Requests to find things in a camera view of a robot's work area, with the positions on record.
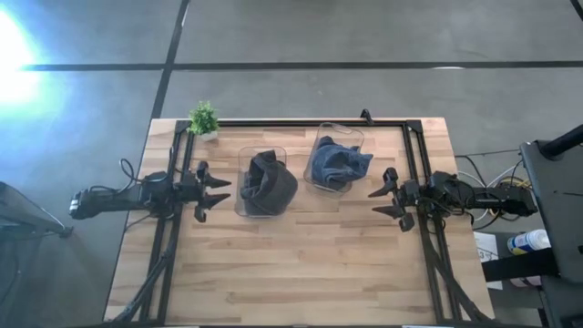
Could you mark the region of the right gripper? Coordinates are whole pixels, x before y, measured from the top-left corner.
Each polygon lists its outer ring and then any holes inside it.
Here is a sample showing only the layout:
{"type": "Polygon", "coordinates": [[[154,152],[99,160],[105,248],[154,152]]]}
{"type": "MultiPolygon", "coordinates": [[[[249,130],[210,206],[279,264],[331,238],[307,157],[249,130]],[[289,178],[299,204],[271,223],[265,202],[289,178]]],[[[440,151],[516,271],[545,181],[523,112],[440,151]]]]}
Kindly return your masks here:
{"type": "Polygon", "coordinates": [[[384,185],[368,195],[369,198],[381,197],[394,192],[395,205],[374,207],[373,211],[385,214],[398,221],[402,232],[410,231],[414,227],[413,214],[405,210],[406,207],[413,207],[422,197],[420,185],[415,179],[409,179],[398,187],[398,174],[394,167],[389,167],[383,174],[384,185]]]}

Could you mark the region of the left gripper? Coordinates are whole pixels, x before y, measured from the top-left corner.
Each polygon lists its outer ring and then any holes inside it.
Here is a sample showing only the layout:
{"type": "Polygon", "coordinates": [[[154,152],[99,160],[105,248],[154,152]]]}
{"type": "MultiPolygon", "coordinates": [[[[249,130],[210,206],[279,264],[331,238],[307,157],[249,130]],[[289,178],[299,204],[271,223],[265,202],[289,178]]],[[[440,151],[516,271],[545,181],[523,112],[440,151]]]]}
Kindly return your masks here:
{"type": "Polygon", "coordinates": [[[204,194],[204,186],[217,189],[231,184],[228,180],[212,177],[209,169],[210,165],[207,161],[200,161],[196,169],[196,176],[199,182],[195,179],[175,184],[175,201],[183,203],[197,202],[194,217],[200,223],[205,223],[207,220],[206,210],[211,210],[215,205],[230,196],[229,193],[204,194]]]}

